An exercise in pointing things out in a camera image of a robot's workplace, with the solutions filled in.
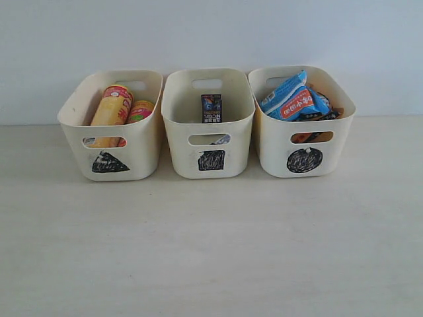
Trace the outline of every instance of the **white wall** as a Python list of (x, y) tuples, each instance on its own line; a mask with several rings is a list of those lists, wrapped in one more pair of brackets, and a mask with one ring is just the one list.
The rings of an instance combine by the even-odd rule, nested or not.
[(0, 124), (56, 123), (98, 70), (283, 64), (326, 69), (358, 114), (423, 114), (422, 14), (422, 0), (3, 0)]

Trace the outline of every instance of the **black circle drawing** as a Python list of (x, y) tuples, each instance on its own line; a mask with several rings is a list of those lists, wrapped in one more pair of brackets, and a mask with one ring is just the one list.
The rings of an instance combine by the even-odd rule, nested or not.
[(307, 147), (293, 152), (286, 162), (286, 167), (293, 173), (306, 173), (318, 167), (323, 160), (323, 153)]

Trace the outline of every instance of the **white plastic basket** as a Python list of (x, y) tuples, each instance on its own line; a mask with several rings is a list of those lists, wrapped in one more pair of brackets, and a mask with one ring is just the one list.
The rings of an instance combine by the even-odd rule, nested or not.
[[(155, 103), (147, 118), (127, 125), (89, 126), (104, 89), (114, 83), (126, 85), (134, 100)], [(161, 91), (163, 77), (154, 71), (106, 71), (88, 76), (59, 111), (58, 120), (84, 176), (95, 181), (140, 180), (157, 168), (163, 140)], [(123, 137), (125, 147), (93, 149), (83, 144), (86, 137)], [(94, 163), (116, 168), (98, 171)]]
[[(213, 81), (221, 86), (208, 86)], [(222, 123), (202, 123), (202, 94), (221, 94)], [(243, 72), (198, 69), (171, 74), (163, 93), (162, 115), (173, 167), (181, 176), (232, 177), (247, 167), (254, 98)], [(227, 144), (210, 145), (222, 135), (230, 136)], [(211, 163), (204, 168), (206, 160)]]
[[(257, 102), (263, 100), (275, 89), (269, 85), (274, 79), (281, 83), (302, 69), (307, 71), (307, 84), (312, 84), (316, 91), (328, 97), (334, 108), (343, 108), (341, 119), (314, 122), (283, 122), (273, 119), (260, 109)], [(249, 74), (249, 81), (256, 99), (256, 115), (254, 118), (254, 143), (260, 163), (267, 173), (282, 177), (320, 176), (332, 172), (342, 152), (348, 136), (356, 107), (347, 94), (332, 77), (322, 69), (310, 66), (282, 66), (257, 69)], [(292, 143), (291, 136), (296, 133), (333, 132), (332, 139), (322, 143)], [(288, 161), (296, 155), (318, 155), (319, 161), (303, 172), (292, 172)]]

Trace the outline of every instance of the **white tabletop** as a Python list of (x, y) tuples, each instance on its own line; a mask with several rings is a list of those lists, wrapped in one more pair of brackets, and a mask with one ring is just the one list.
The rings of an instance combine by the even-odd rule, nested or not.
[(84, 179), (0, 127), (0, 316), (423, 316), (423, 117), (356, 118), (338, 168)]

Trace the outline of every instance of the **yellow can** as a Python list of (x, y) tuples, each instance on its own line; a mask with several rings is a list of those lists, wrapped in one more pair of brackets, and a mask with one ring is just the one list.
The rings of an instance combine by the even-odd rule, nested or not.
[[(146, 100), (138, 100), (134, 102), (131, 112), (126, 120), (126, 124), (141, 121), (148, 117), (154, 110), (154, 103)], [(118, 147), (124, 147), (126, 140), (121, 138)]]
[[(122, 85), (107, 87), (103, 92), (91, 125), (125, 124), (133, 101), (134, 96), (127, 87)], [(96, 148), (117, 147), (119, 139), (119, 137), (89, 137), (86, 138), (84, 143), (88, 147)]]

